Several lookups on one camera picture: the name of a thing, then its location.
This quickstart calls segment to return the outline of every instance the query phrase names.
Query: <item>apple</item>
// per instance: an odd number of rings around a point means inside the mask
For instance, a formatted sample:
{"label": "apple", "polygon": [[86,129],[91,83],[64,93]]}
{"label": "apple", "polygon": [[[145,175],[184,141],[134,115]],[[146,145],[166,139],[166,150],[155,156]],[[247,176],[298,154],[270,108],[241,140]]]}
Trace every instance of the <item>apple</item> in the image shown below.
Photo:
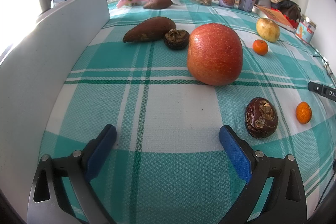
{"label": "apple", "polygon": [[261,38],[269,41],[276,42],[280,36],[280,28],[274,21],[268,18],[259,18],[257,21],[256,29]]}
{"label": "apple", "polygon": [[243,48],[231,28],[217,23],[205,24],[189,37],[187,67],[193,77],[208,85],[228,85],[243,67]]}

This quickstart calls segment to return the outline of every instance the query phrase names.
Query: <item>blue gripper pad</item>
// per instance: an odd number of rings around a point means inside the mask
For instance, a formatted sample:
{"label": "blue gripper pad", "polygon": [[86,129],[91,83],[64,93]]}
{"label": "blue gripper pad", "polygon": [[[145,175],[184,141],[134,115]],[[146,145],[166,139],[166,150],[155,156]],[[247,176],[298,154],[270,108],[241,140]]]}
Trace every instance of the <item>blue gripper pad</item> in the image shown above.
{"label": "blue gripper pad", "polygon": [[229,157],[232,165],[236,169],[239,178],[249,182],[252,177],[251,162],[246,154],[243,152],[238,142],[235,140],[229,130],[232,130],[229,126],[222,126],[219,130],[219,141],[223,146],[227,156]]}
{"label": "blue gripper pad", "polygon": [[112,146],[117,139],[117,130],[111,125],[86,163],[85,179],[90,182],[98,176]]}

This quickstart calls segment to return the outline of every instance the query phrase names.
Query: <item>teal plaid bedsheet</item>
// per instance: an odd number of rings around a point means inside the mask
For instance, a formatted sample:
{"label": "teal plaid bedsheet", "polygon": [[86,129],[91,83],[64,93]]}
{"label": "teal plaid bedsheet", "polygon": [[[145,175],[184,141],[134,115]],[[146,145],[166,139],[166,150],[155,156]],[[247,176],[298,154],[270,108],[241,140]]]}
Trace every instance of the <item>teal plaid bedsheet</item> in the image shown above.
{"label": "teal plaid bedsheet", "polygon": [[[236,200],[239,179],[219,143],[229,124],[254,150],[271,157],[293,154],[304,182],[308,215],[331,177],[335,158],[336,103],[307,90],[314,81],[332,86],[322,63],[294,34],[281,28],[269,52],[252,50],[258,16],[237,9],[180,0],[164,10],[117,9],[70,72],[51,113],[40,157],[68,156],[100,133],[107,123],[117,141],[99,176],[91,184],[117,223],[217,223]],[[227,86],[195,80],[186,68],[187,49],[172,51],[163,41],[122,43],[124,34],[142,21],[164,16],[178,29],[192,32],[206,23],[234,29],[243,45],[239,78]],[[262,140],[244,125],[246,105],[265,97],[275,106],[277,131]],[[313,110],[305,125],[295,108],[306,101]],[[64,183],[72,207],[85,219]],[[268,179],[251,219],[259,215],[272,179]]]}

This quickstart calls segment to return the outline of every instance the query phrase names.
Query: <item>sweet potato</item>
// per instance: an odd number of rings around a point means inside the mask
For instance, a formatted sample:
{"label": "sweet potato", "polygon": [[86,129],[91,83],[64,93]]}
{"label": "sweet potato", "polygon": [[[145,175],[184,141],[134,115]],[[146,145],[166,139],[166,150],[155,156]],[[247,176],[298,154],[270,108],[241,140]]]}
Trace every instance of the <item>sweet potato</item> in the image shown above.
{"label": "sweet potato", "polygon": [[150,0],[143,6],[143,8],[159,10],[168,8],[172,4],[173,2],[171,0]]}
{"label": "sweet potato", "polygon": [[145,42],[163,39],[176,24],[166,17],[152,17],[130,29],[124,36],[123,42]]}

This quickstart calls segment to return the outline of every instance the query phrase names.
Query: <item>small orange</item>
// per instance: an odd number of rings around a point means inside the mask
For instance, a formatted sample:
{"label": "small orange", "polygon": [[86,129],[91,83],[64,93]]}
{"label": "small orange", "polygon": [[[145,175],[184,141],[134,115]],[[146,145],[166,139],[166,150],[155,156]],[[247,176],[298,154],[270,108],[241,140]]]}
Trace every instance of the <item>small orange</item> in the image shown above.
{"label": "small orange", "polygon": [[253,50],[259,55],[265,55],[268,52],[268,45],[264,40],[257,39],[253,42]]}
{"label": "small orange", "polygon": [[301,102],[296,107],[296,118],[300,123],[308,123],[311,119],[311,109],[310,106],[306,102]]}

